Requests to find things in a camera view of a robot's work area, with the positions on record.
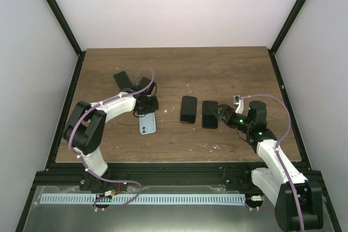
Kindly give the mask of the white phone black screen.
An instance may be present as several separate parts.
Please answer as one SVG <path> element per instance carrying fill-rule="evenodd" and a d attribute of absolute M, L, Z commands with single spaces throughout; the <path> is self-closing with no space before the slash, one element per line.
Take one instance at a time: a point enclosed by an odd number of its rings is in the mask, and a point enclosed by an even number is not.
<path fill-rule="evenodd" d="M 206 129 L 217 129 L 218 119 L 215 117 L 217 113 L 216 101 L 202 102 L 202 127 Z"/>

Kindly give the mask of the light blue phone case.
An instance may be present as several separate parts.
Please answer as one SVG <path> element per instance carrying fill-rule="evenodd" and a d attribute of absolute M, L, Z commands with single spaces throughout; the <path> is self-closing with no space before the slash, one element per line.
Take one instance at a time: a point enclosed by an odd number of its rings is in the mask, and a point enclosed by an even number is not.
<path fill-rule="evenodd" d="M 156 132 L 156 115 L 154 112 L 139 116 L 139 129 L 142 135 Z"/>

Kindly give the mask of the blue phone black screen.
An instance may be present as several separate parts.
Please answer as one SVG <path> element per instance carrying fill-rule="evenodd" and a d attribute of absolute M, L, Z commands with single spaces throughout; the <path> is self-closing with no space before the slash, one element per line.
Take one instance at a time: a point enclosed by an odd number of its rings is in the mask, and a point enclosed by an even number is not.
<path fill-rule="evenodd" d="M 116 73 L 113 75 L 113 77 L 121 91 L 124 89 L 131 89 L 133 87 L 133 83 L 125 71 Z"/>

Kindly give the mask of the magenta phone black screen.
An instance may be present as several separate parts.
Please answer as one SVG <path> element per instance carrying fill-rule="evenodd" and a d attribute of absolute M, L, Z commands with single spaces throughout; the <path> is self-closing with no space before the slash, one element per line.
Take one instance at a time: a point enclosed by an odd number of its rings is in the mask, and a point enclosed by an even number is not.
<path fill-rule="evenodd" d="M 193 96 L 183 96 L 180 111 L 180 122 L 194 124 L 196 122 L 196 112 L 197 98 Z"/>

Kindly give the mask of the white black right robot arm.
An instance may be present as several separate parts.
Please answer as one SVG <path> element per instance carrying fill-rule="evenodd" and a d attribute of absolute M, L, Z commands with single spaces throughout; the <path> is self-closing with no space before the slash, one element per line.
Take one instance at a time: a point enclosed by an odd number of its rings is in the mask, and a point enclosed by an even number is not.
<path fill-rule="evenodd" d="M 243 115 L 242 98 L 235 104 L 237 108 L 227 104 L 214 105 L 212 114 L 226 126 L 244 133 L 246 142 L 266 164 L 243 174 L 243 187 L 262 190 L 274 206 L 275 218 L 282 231 L 322 229 L 322 188 L 318 182 L 308 180 L 287 158 L 280 140 L 267 127 L 266 104 L 251 101 L 247 115 Z"/>

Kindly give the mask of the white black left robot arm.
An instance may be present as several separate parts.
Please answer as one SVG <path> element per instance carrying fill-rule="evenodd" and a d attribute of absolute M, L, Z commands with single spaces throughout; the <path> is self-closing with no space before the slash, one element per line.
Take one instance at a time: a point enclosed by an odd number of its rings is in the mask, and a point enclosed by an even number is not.
<path fill-rule="evenodd" d="M 128 112 L 143 118 L 159 109 L 155 81 L 142 77 L 133 84 L 125 71 L 115 74 L 114 80 L 120 93 L 100 102 L 78 102 L 62 133 L 69 150 L 83 159 L 87 171 L 94 173 L 91 182 L 100 191 L 111 184 L 111 177 L 106 174 L 108 165 L 100 151 L 105 124 Z"/>

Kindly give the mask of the grey metal front plate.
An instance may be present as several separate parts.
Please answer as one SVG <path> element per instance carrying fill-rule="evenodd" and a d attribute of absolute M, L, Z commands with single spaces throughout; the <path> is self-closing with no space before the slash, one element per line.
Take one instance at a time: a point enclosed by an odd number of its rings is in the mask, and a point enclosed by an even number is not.
<path fill-rule="evenodd" d="M 19 231 L 279 231 L 271 203 L 258 199 L 259 210 L 249 205 L 121 205 L 40 204 L 43 193 L 97 194 L 79 187 L 41 186 L 34 193 L 29 213 Z M 121 194 L 135 195 L 131 187 Z M 240 194 L 221 187 L 150 186 L 141 194 Z"/>

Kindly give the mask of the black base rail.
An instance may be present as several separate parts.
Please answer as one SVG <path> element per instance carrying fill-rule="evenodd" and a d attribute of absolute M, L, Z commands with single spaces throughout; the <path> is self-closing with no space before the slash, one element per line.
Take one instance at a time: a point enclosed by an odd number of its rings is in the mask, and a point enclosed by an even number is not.
<path fill-rule="evenodd" d="M 263 162 L 208 163 L 111 163 L 105 177 L 111 180 L 137 181 L 145 186 L 212 186 L 229 191 L 256 192 L 251 181 L 255 168 Z M 81 186 L 83 190 L 102 192 L 117 185 L 101 181 L 83 170 L 81 164 L 51 164 L 37 172 L 33 181 L 39 185 Z"/>

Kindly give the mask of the black frame post right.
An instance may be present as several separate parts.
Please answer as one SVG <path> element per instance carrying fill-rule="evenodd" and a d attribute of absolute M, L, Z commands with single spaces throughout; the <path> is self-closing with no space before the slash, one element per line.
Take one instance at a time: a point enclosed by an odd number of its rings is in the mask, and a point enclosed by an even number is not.
<path fill-rule="evenodd" d="M 285 37 L 289 33 L 291 26 L 295 22 L 297 16 L 299 15 L 302 7 L 304 6 L 306 0 L 296 0 L 288 17 L 285 20 L 285 23 L 283 24 L 280 32 L 278 33 L 272 47 L 270 48 L 270 51 L 272 53 L 277 53 L 279 50 L 282 42 L 284 41 Z"/>

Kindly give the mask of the black frame post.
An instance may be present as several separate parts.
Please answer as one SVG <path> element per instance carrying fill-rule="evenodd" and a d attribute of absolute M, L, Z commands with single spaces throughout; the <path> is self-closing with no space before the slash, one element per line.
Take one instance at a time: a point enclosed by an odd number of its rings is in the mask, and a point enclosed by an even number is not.
<path fill-rule="evenodd" d="M 70 43 L 71 47 L 73 48 L 76 55 L 79 57 L 82 54 L 82 49 L 80 45 L 78 44 L 77 39 L 75 38 L 58 2 L 56 0 L 46 0 L 48 6 L 50 7 L 53 15 L 55 16 L 57 22 L 59 23 L 61 29 L 63 30 L 68 42 Z"/>
<path fill-rule="evenodd" d="M 285 37 L 289 33 L 291 26 L 295 22 L 297 16 L 299 15 L 302 7 L 304 6 L 306 0 L 296 0 L 288 17 L 285 20 L 285 23 L 283 24 L 280 32 L 278 33 L 272 47 L 270 48 L 270 51 L 272 53 L 277 53 L 279 50 L 282 42 L 284 41 Z"/>

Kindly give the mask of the black frame post left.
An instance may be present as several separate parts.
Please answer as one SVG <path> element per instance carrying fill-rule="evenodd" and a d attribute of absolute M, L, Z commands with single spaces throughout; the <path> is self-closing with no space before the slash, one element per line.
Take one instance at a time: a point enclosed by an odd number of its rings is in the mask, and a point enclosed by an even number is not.
<path fill-rule="evenodd" d="M 53 15 L 55 16 L 57 22 L 59 23 L 61 29 L 63 30 L 68 42 L 70 43 L 71 47 L 73 48 L 76 55 L 79 57 L 82 54 L 82 49 L 80 45 L 78 44 L 77 39 L 75 38 L 58 2 L 56 0 L 46 0 L 48 6 L 50 7 Z"/>

